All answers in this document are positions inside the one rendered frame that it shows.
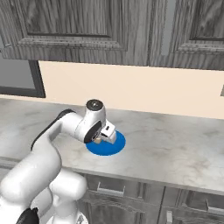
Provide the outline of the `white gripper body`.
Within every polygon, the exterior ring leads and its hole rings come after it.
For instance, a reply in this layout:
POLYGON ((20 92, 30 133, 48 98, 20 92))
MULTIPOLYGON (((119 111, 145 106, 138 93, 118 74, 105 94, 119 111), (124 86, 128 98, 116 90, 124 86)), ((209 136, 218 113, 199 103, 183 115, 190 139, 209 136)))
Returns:
POLYGON ((113 144, 116 141, 116 133, 113 133, 111 136, 101 134, 101 140, 113 144))

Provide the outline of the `grey wood base cupboard door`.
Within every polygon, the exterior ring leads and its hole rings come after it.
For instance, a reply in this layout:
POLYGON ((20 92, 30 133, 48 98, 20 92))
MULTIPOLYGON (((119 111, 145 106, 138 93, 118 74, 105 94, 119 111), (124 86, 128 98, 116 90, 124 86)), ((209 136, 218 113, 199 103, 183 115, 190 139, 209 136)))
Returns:
POLYGON ((80 210, 89 224, 157 224, 159 206, 141 202, 82 199, 80 210))
POLYGON ((166 224, 166 212, 172 211, 172 224, 224 224, 224 216, 194 212, 186 209, 163 207, 158 224, 166 224))

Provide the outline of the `wide grey wood cupboard door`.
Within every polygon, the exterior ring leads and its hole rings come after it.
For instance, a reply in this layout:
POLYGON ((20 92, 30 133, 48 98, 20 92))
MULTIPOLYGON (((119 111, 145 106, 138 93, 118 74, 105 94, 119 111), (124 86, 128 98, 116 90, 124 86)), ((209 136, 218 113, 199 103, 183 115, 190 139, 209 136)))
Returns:
POLYGON ((0 0, 3 57, 145 66, 151 0, 0 0))

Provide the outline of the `narrow grey wood cupboard door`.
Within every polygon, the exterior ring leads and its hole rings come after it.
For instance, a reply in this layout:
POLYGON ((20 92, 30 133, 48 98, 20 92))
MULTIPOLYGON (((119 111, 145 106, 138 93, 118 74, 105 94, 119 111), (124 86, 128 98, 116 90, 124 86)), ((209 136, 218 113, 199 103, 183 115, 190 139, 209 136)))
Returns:
POLYGON ((148 63, 224 71, 224 0, 176 0, 169 54, 161 54, 166 0, 152 1, 148 63))

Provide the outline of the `blue round plate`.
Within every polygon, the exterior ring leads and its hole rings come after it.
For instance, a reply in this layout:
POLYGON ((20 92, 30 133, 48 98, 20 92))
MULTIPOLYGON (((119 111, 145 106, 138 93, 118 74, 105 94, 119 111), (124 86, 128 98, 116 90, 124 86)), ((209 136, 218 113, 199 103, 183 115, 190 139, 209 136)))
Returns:
POLYGON ((101 141, 100 143, 87 143, 86 148, 95 155, 98 156, 111 156, 120 152, 126 144, 124 135, 117 131, 116 140, 114 143, 101 141))

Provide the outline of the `grey wood drawer front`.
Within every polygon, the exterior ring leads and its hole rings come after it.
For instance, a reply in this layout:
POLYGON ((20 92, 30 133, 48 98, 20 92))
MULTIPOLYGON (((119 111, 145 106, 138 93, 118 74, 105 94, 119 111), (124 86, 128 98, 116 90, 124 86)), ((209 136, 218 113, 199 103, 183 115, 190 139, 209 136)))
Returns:
POLYGON ((164 189, 162 206, 212 214, 207 211, 206 200, 208 200, 211 207, 224 208, 223 195, 173 187, 164 189))
POLYGON ((119 178, 101 177, 96 175, 85 174, 88 189, 96 192, 98 183, 101 182, 102 188, 121 191, 125 186, 124 197, 133 200, 139 200, 152 205, 160 205, 163 197, 164 188, 160 185, 147 184, 138 181, 130 181, 119 178))

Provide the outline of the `dark framed grey window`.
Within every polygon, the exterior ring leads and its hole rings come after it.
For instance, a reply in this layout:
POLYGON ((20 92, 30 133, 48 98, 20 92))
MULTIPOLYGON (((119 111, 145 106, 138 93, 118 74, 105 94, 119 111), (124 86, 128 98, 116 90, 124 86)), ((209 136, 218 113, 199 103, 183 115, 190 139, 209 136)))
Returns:
POLYGON ((4 59, 0 53, 0 95, 45 98, 37 60, 4 59))

